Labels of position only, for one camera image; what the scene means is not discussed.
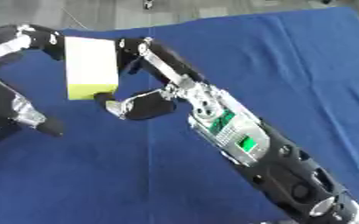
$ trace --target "robotic finger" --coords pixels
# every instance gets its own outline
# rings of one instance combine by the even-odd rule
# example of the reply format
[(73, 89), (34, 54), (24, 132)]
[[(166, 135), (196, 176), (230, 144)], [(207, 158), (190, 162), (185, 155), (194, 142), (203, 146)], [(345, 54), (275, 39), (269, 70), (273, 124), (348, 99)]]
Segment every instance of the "robotic finger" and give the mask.
[(96, 94), (95, 99), (107, 111), (123, 120), (148, 120), (170, 114), (176, 109), (175, 103), (166, 99), (161, 89), (136, 93), (125, 101), (116, 101), (110, 93)]
[[(42, 50), (54, 60), (64, 59), (64, 37), (57, 31), (33, 24), (0, 27), (0, 66), (19, 59), (23, 50)], [(0, 80), (0, 117), (25, 124), (51, 136), (61, 136), (56, 119), (38, 112), (26, 97)]]

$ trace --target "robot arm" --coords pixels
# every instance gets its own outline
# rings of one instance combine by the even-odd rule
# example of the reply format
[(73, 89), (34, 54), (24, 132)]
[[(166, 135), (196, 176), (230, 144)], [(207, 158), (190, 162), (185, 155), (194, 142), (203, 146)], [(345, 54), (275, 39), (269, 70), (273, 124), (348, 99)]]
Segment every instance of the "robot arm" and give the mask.
[(135, 57), (164, 86), (114, 101), (96, 100), (121, 119), (144, 120), (173, 112), (173, 100), (189, 102), (190, 127), (265, 197), (299, 223), (359, 223), (359, 205), (298, 145), (253, 115), (225, 90), (210, 85), (183, 59), (151, 38), (120, 39), (122, 53)]
[[(0, 65), (27, 49), (40, 49), (55, 60), (62, 60), (64, 39), (57, 31), (37, 25), (0, 27)], [(1, 80), (0, 116), (52, 136), (61, 136), (63, 132), (60, 122), (38, 112), (27, 98)]]

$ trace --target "yellow sponge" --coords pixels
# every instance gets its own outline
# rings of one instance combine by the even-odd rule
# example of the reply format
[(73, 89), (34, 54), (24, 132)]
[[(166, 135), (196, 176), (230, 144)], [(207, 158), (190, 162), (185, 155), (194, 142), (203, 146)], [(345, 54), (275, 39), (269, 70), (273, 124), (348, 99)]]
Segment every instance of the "yellow sponge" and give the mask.
[(99, 92), (118, 87), (114, 40), (66, 37), (67, 95), (69, 100), (90, 100)]

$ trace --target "blue tablecloth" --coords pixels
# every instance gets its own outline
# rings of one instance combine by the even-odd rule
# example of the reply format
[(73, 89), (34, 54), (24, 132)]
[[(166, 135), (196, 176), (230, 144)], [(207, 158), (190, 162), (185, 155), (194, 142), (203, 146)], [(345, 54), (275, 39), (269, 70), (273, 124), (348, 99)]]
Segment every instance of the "blue tablecloth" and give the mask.
[[(218, 17), (128, 31), (66, 31), (170, 46), (331, 171), (359, 201), (359, 18), (345, 8)], [(187, 127), (189, 107), (119, 121), (68, 101), (63, 62), (28, 52), (0, 77), (67, 126), (0, 143), (0, 224), (247, 223), (285, 215)], [(120, 96), (156, 87), (123, 77)]]

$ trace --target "blue cloth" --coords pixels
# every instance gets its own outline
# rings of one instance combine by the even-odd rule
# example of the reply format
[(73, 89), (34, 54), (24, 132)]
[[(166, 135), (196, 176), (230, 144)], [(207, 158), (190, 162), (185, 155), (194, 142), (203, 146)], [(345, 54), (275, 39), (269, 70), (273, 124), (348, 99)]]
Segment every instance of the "blue cloth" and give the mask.
[[(345, 8), (208, 18), (128, 31), (152, 36), (227, 89), (321, 165), (359, 201), (359, 18)], [(0, 77), (67, 126), (25, 129), (0, 143), (0, 224), (247, 223), (286, 219), (187, 127), (189, 107), (119, 121), (93, 101), (68, 101), (63, 62), (42, 52)], [(159, 84), (121, 79), (119, 95)]]

